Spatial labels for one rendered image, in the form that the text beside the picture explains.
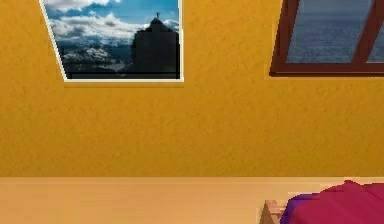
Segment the brown framed window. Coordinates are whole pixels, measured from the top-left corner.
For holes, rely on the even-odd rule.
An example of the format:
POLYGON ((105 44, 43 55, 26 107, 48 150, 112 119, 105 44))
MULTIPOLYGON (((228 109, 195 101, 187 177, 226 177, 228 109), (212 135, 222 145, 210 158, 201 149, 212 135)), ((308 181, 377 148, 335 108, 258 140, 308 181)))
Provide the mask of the brown framed window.
POLYGON ((282 0, 269 75, 384 78, 384 0, 282 0))

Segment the white framed sky picture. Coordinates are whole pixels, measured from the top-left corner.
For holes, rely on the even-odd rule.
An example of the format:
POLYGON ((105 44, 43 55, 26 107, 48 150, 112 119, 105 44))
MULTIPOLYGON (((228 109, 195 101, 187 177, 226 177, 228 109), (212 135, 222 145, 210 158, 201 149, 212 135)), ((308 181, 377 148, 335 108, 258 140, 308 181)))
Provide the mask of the white framed sky picture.
POLYGON ((66 82, 182 82, 182 0, 39 0, 66 82))

